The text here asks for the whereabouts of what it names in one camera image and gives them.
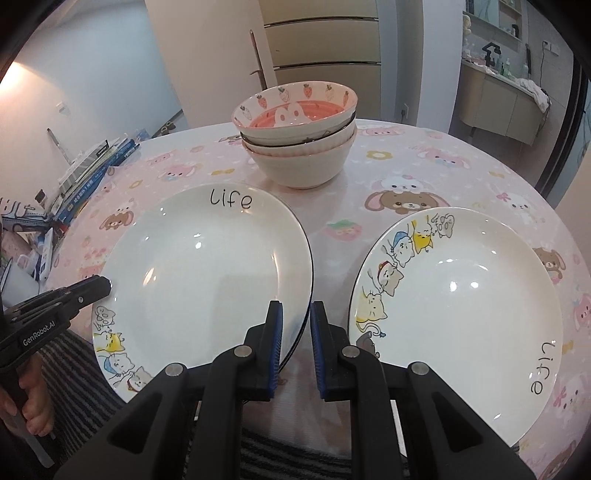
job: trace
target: wooden door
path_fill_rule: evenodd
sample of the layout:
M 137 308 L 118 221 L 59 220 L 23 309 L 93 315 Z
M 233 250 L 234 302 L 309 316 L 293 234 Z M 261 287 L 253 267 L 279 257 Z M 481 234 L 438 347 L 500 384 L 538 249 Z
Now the wooden door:
M 229 122 L 232 111 L 261 90 L 251 75 L 258 66 L 250 30 L 267 84 L 277 84 L 258 0 L 146 0 L 146 6 L 192 128 Z

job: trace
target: white ceramic bowl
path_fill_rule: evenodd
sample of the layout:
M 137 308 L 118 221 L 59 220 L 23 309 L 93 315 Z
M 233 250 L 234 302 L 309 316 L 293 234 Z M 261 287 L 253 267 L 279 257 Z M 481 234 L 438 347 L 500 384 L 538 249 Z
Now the white ceramic bowl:
M 315 155 L 277 158 L 249 151 L 252 159 L 271 180 L 292 189 L 312 189 L 336 177 L 343 169 L 351 145 L 355 141 L 357 127 L 344 144 Z
M 297 145 L 289 145 L 287 147 L 262 147 L 255 145 L 247 140 L 243 140 L 248 150 L 258 153 L 259 155 L 266 155 L 268 157 L 300 157 L 302 155 L 315 155 L 317 153 L 332 150 L 343 143 L 345 143 L 355 130 L 355 117 L 353 117 L 349 124 L 338 130 L 328 137 L 319 138 L 310 142 L 303 142 Z
M 326 137 L 349 123 L 356 93 L 338 83 L 296 82 L 269 88 L 242 102 L 232 122 L 257 145 L 293 145 Z

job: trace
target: book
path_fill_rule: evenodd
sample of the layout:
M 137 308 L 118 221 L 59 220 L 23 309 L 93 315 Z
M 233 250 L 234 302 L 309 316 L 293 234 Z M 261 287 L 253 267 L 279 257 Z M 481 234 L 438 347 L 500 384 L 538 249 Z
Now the book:
M 62 222 L 65 225 L 70 225 L 76 212 L 80 209 L 81 205 L 90 197 L 90 195 L 99 186 L 100 181 L 105 176 L 107 169 L 112 166 L 118 166 L 121 162 L 129 157 L 137 148 L 137 144 L 130 139 L 125 142 L 117 150 L 114 155 L 111 155 L 107 161 L 105 161 L 95 172 L 81 184 L 78 189 L 65 201 L 62 207 L 58 210 L 55 220 Z

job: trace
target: cat illustration on plate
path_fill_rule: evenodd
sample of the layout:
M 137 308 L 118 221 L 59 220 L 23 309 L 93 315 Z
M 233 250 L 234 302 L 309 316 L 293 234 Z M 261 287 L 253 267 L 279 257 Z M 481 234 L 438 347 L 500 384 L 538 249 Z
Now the cat illustration on plate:
M 411 221 L 413 225 L 414 249 L 417 252 L 417 255 L 423 250 L 429 252 L 428 249 L 433 248 L 433 239 L 431 238 L 433 232 L 431 230 L 431 225 L 429 224 L 429 216 L 425 215 L 424 220 L 425 221 L 423 222 L 423 219 L 421 218 L 420 220 Z
M 127 390 L 136 393 L 141 391 L 142 388 L 144 388 L 148 383 L 150 383 L 150 380 L 152 380 L 152 375 L 150 375 L 144 367 L 139 367 L 135 372 L 128 371 L 125 374 L 125 377 L 121 378 L 121 380 L 117 380 L 113 386 L 116 387 L 119 385 L 123 380 L 125 380 L 126 377 L 129 377 L 126 382 Z
M 392 258 L 392 263 L 395 266 L 404 266 L 414 257 L 414 248 L 411 238 L 408 236 L 408 232 L 400 231 L 394 235 L 394 241 L 390 243 L 390 240 L 386 240 L 388 248 L 382 245 L 382 251 Z
M 125 350 L 123 343 L 121 343 L 124 340 L 124 338 L 121 338 L 121 333 L 101 332 L 93 334 L 93 341 L 97 352 L 122 352 Z
M 391 297 L 394 297 L 394 290 L 398 287 L 400 280 L 404 278 L 404 275 L 388 261 L 382 262 L 378 266 L 377 282 L 371 269 L 368 270 L 368 275 L 379 293 L 386 293 Z
M 115 312 L 107 307 L 98 306 L 95 310 L 94 325 L 98 332 L 111 332 L 111 325 L 115 323 Z
M 102 360 L 103 369 L 112 375 L 108 380 L 124 377 L 135 367 L 127 353 L 113 353 L 109 356 L 98 355 L 98 357 L 104 359 Z
M 358 348 L 366 350 L 367 352 L 371 353 L 372 355 L 375 355 L 376 358 L 379 358 L 379 352 L 375 351 L 375 343 L 371 339 L 371 337 L 372 337 L 372 332 L 367 331 L 357 339 L 357 341 L 355 342 L 355 345 L 357 345 Z
M 371 292 L 366 294 L 363 287 L 361 287 L 357 312 L 355 312 L 355 322 L 359 331 L 365 333 L 366 330 L 370 329 L 373 331 L 374 336 L 384 337 L 386 334 L 374 322 L 387 318 L 388 315 L 384 311 L 381 294 Z

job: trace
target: ceramic plate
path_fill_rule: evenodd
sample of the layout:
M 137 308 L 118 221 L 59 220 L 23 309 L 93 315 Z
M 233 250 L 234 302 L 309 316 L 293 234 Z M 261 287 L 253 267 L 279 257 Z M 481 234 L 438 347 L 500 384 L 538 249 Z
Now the ceramic plate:
M 93 305 L 100 368 L 125 401 L 171 362 L 211 362 L 283 303 L 281 360 L 303 331 L 313 269 L 299 221 L 245 184 L 185 190 L 145 212 L 115 245 Z
M 429 364 L 509 445 L 534 424 L 560 366 L 552 281 L 509 227 L 472 210 L 408 215 L 371 249 L 349 309 L 353 343 Z

